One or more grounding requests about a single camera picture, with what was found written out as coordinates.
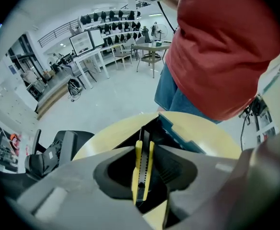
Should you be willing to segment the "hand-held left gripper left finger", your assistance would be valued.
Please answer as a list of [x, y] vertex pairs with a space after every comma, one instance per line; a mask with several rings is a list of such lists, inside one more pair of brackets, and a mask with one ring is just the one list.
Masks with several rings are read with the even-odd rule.
[[28, 188], [17, 204], [38, 229], [149, 230], [131, 200], [110, 198], [93, 177], [98, 164], [132, 150], [120, 148], [68, 162]]

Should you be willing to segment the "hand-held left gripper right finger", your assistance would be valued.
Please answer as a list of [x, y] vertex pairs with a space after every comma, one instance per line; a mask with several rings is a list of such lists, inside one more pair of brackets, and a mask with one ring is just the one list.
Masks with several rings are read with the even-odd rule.
[[157, 146], [166, 230], [280, 228], [280, 133], [238, 159]]

